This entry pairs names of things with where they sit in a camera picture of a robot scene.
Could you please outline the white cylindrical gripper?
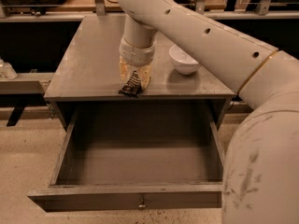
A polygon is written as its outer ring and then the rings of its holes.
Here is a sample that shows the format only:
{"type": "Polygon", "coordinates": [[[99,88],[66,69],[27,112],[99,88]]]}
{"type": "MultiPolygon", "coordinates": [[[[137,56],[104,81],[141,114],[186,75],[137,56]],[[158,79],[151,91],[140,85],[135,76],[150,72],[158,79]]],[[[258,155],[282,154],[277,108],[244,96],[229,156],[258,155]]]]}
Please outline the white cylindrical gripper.
{"type": "Polygon", "coordinates": [[[140,79],[141,88],[146,89],[150,83],[152,60],[155,52],[155,44],[147,48],[139,48],[121,39],[120,47],[120,75],[123,82],[127,82],[138,67],[136,72],[140,79]]]}

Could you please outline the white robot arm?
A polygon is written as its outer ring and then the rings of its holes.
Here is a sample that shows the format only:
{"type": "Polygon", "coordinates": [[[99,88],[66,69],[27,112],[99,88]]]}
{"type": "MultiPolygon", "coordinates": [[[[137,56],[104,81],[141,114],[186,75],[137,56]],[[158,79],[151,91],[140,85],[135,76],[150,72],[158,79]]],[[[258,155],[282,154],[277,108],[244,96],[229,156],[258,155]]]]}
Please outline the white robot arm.
{"type": "Polygon", "coordinates": [[[222,224],[299,224],[299,62],[284,51],[176,4],[118,0],[122,65],[142,82],[161,32],[251,108],[223,165],[222,224]]]}

